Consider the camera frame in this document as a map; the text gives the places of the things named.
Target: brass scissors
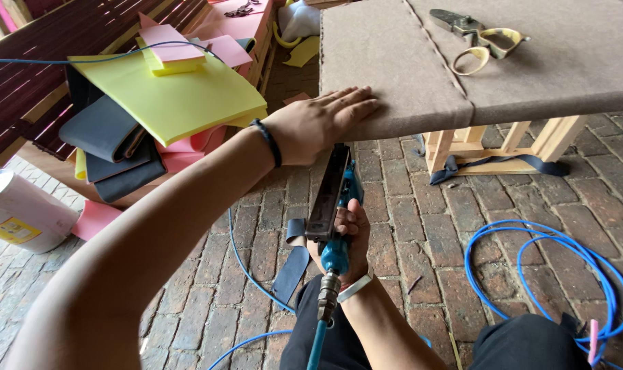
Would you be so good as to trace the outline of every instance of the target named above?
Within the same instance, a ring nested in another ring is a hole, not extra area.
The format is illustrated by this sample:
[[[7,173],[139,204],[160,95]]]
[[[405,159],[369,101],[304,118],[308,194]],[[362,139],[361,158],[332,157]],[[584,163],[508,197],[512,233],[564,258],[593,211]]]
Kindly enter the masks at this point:
[[[468,43],[469,48],[457,55],[451,64],[451,70],[460,76],[469,76],[480,71],[489,61],[490,55],[496,59],[504,59],[522,41],[530,41],[528,36],[514,29],[486,28],[471,16],[461,16],[442,9],[432,9],[431,19],[439,27],[463,37]],[[455,68],[457,61],[467,54],[480,59],[480,65],[471,71],[459,72]]]

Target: pneumatic staple gun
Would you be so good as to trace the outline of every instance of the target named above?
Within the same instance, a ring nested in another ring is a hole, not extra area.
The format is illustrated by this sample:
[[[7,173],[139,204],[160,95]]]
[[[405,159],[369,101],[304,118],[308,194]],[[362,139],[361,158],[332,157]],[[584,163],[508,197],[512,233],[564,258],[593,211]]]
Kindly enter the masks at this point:
[[[334,149],[321,181],[316,202],[314,203],[307,223],[307,240],[318,243],[318,254],[321,265],[327,274],[321,280],[321,291],[318,297],[319,332],[316,339],[323,343],[324,328],[330,323],[332,312],[336,308],[336,299],[341,288],[339,276],[348,272],[349,235],[341,236],[334,228],[337,207],[347,207],[350,199],[356,198],[359,204],[364,201],[364,189],[361,186],[355,168],[355,161],[350,155],[350,148],[345,144],[334,144]],[[320,346],[314,341],[310,357],[311,366],[315,350],[320,356]]]

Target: label on bucket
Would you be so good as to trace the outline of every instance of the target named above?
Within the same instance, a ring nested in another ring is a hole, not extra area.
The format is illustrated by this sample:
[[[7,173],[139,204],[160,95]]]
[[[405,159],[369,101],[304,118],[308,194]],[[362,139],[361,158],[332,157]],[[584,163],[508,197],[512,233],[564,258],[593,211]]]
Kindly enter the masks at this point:
[[[10,244],[25,243],[39,234],[42,232],[14,217],[10,217],[9,220],[0,224],[0,239]]]

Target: paint bucket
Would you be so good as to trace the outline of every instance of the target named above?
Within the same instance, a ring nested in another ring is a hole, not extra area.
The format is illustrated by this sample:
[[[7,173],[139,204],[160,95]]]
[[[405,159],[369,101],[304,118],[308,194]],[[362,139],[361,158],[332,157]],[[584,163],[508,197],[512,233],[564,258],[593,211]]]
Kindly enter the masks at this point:
[[[9,169],[0,170],[0,239],[33,253],[60,244],[78,213]]]

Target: brown felt fabric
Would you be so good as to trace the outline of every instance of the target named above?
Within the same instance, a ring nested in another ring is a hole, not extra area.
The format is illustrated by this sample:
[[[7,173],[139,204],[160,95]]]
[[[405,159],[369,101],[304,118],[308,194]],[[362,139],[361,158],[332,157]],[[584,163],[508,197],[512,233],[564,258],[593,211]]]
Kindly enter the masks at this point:
[[[346,140],[623,110],[623,1],[409,4],[416,14],[403,0],[364,0],[322,13],[321,92],[368,84],[387,108]],[[432,23],[434,8],[532,40],[473,76],[449,76],[445,64],[466,42]],[[455,77],[468,101],[450,82]]]

